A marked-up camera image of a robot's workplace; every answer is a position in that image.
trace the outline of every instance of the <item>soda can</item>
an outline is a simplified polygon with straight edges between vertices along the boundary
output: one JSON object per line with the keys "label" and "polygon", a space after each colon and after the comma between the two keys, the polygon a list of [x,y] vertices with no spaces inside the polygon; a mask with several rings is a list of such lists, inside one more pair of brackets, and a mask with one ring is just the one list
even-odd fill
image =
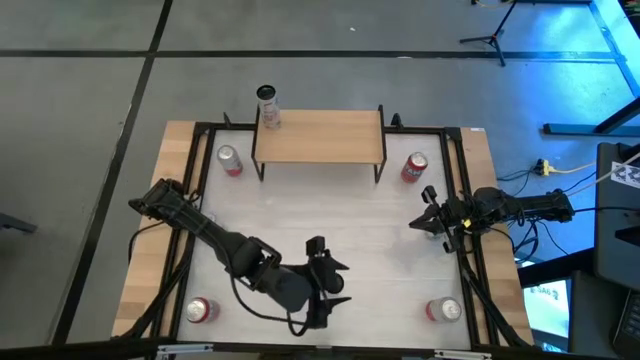
{"label": "soda can", "polygon": [[402,180],[405,182],[414,183],[418,181],[420,175],[422,175],[427,168],[427,165],[429,165],[427,157],[421,152],[414,152],[409,155],[407,162],[402,168],[402,172],[400,172],[400,177],[402,177]]}
{"label": "soda can", "polygon": [[426,307],[427,318],[437,323],[456,322],[462,315],[460,304],[452,297],[446,296],[429,301]]}
{"label": "soda can", "polygon": [[190,323],[200,324],[218,317],[220,306],[215,301],[199,296],[189,301],[186,313]]}
{"label": "soda can", "polygon": [[256,91],[260,116],[265,127],[269,129],[280,128],[280,107],[276,97],[276,89],[271,85],[262,85]]}
{"label": "soda can", "polygon": [[218,149],[218,161],[229,176],[238,176],[242,172],[240,156],[231,145],[223,145]]}

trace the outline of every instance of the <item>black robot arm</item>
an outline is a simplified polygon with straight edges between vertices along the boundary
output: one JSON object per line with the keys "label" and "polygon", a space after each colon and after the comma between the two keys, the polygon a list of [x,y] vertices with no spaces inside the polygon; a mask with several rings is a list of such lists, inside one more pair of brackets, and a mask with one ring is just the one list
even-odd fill
{"label": "black robot arm", "polygon": [[340,292],[344,282],[336,271],[348,267],[331,257],[323,237],[307,241],[307,264],[281,265],[282,256],[271,246],[258,238],[226,231],[204,216],[185,199],[182,185],[174,180],[159,180],[144,197],[130,200],[129,205],[142,215],[200,238],[214,249],[225,271],[252,291],[269,295],[287,313],[300,311],[309,301],[305,325],[312,329],[327,326],[326,318],[337,299],[322,300],[320,294]]}
{"label": "black robot arm", "polygon": [[436,202],[436,191],[427,186],[422,199],[429,204],[424,214],[409,223],[409,227],[428,231],[433,234],[446,233],[451,246],[445,243],[448,253],[458,249],[458,243],[451,231],[484,233],[496,223],[526,220],[571,221],[574,211],[571,203],[560,190],[546,195],[513,197],[504,191],[484,187],[475,191],[473,196],[464,194],[464,200],[457,197],[447,199],[442,205]]}

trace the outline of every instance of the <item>white can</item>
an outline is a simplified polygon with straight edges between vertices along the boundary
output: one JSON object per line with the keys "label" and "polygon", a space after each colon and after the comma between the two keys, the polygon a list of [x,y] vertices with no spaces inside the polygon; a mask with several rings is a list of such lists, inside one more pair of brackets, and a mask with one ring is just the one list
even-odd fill
{"label": "white can", "polygon": [[429,320],[439,323],[456,322],[462,315],[460,304],[450,296],[429,301],[425,310]]}
{"label": "white can", "polygon": [[262,85],[256,91],[258,95],[258,105],[260,106],[260,116],[264,126],[269,129],[280,128],[280,107],[276,89],[271,85]]}
{"label": "white can", "polygon": [[220,306],[215,301],[204,297],[195,297],[189,301],[186,313],[190,323],[200,324],[218,317]]}

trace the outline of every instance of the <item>white cable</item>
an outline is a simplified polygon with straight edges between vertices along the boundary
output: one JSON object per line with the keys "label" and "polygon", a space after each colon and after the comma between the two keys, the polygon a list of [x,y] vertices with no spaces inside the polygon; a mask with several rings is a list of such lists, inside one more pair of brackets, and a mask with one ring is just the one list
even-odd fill
{"label": "white cable", "polygon": [[586,169],[588,167],[591,167],[591,166],[593,166],[595,164],[596,164],[596,162],[594,161],[592,163],[588,163],[587,165],[583,165],[583,166],[580,166],[580,167],[577,167],[577,168],[571,169],[571,170],[558,170],[558,169],[556,169],[556,168],[554,168],[552,166],[549,169],[549,172],[554,172],[554,173],[559,173],[559,174],[571,174],[571,173],[576,172],[576,171],[584,170],[584,169]]}
{"label": "white cable", "polygon": [[592,183],[591,183],[591,184],[589,184],[589,185],[586,185],[586,186],[585,186],[585,187],[583,187],[583,188],[580,188],[580,189],[578,189],[578,190],[576,190],[576,191],[572,192],[571,194],[567,194],[567,196],[573,196],[573,195],[575,195],[575,194],[577,194],[577,193],[581,192],[582,190],[585,190],[585,189],[588,189],[588,188],[592,187],[593,185],[595,185],[595,184],[599,183],[600,181],[602,181],[602,180],[604,180],[604,179],[608,178],[611,174],[613,174],[614,172],[618,171],[618,169],[620,169],[621,167],[623,167],[623,166],[625,166],[625,165],[630,164],[631,162],[633,162],[633,160],[635,160],[635,159],[637,159],[637,158],[639,158],[639,157],[640,157],[640,152],[638,152],[637,154],[635,154],[634,156],[632,156],[632,157],[631,157],[631,159],[629,159],[629,160],[625,161],[624,163],[622,163],[622,164],[620,164],[620,165],[616,166],[614,169],[612,169],[612,170],[611,170],[611,171],[609,171],[608,173],[606,173],[606,174],[602,175],[600,178],[598,178],[598,180],[596,180],[596,181],[592,182]]}

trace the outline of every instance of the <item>red soda can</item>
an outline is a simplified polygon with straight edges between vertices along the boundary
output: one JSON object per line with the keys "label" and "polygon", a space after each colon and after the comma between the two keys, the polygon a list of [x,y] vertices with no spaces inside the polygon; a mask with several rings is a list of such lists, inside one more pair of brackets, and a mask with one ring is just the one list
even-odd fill
{"label": "red soda can", "polygon": [[211,321],[218,316],[220,306],[215,301],[195,297],[187,305],[187,320],[193,324]]}
{"label": "red soda can", "polygon": [[460,304],[450,296],[429,301],[425,310],[427,318],[438,323],[456,322],[462,315]]}
{"label": "red soda can", "polygon": [[231,145],[223,145],[218,149],[218,161],[229,176],[238,176],[242,172],[240,156]]}
{"label": "red soda can", "polygon": [[404,164],[402,168],[400,177],[402,177],[402,180],[405,182],[414,183],[418,181],[418,178],[420,178],[420,175],[422,175],[427,168],[427,165],[429,165],[427,157],[421,152],[414,152],[409,155],[407,163]]}

